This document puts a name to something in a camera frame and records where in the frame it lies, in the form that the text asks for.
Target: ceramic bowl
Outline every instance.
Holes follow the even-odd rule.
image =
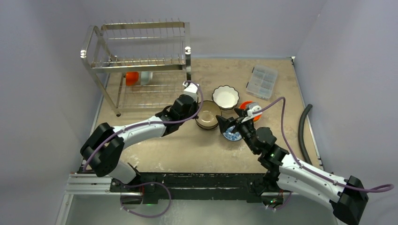
[[[227,131],[225,131],[222,135],[223,135],[226,139],[228,139],[228,140],[230,140],[230,141],[237,142],[237,141],[239,141],[239,140],[242,139],[242,136],[240,135],[239,132],[236,132],[236,133],[234,133],[234,134],[231,133],[232,130],[233,130],[234,128],[235,128],[235,126],[231,126],[231,127],[228,128]]]
[[[223,110],[230,110],[237,106],[239,92],[228,85],[214,89],[212,100]]]
[[[216,115],[221,115],[218,105],[213,101],[203,101],[196,123],[203,129],[213,129],[218,125]]]

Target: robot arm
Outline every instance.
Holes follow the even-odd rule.
[[[88,160],[101,143],[114,135],[107,145],[101,147],[93,156],[89,165],[98,177],[109,175],[124,184],[133,183],[136,177],[139,178],[139,172],[133,166],[119,160],[122,151],[141,141],[177,131],[183,123],[173,121],[189,118],[198,110],[197,92],[198,88],[194,84],[185,85],[184,94],[180,95],[173,105],[138,123],[115,127],[108,123],[100,124],[83,145],[80,153]]]
[[[310,198],[328,209],[349,225],[357,225],[368,201],[365,192],[360,192],[337,185],[344,184],[354,188],[363,188],[361,181],[353,176],[349,179],[339,177],[299,160],[298,164],[292,154],[279,147],[276,137],[269,127],[254,128],[252,106],[246,109],[234,109],[239,118],[226,119],[216,116],[220,132],[235,126],[234,132],[239,132],[249,149],[255,155],[260,155],[258,161],[268,171],[263,180],[251,184],[251,189],[261,195],[264,189],[289,190]],[[322,179],[319,175],[330,178],[333,182]]]

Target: stainless steel dish rack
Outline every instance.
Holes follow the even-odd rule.
[[[90,26],[80,52],[83,64],[117,116],[121,112],[163,108],[183,92],[191,79],[190,26],[181,21],[105,22]],[[125,85],[126,72],[152,71],[147,85]],[[112,99],[99,79],[120,76]]]

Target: white wall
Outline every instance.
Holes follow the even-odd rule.
[[[191,23],[193,57],[296,55],[326,0],[82,0],[92,25],[106,20]]]
[[[295,60],[325,168],[398,184],[398,1],[329,0]],[[369,194],[361,225],[396,224],[398,194]]]
[[[54,224],[99,92],[79,52],[76,0],[2,1],[0,224]]]

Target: blue patterned bowl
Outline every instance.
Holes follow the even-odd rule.
[[[227,129],[222,135],[227,138],[230,141],[236,142],[242,139],[242,136],[239,134],[239,132],[236,133],[231,133],[232,130],[235,128],[235,126],[231,126],[230,128]]]

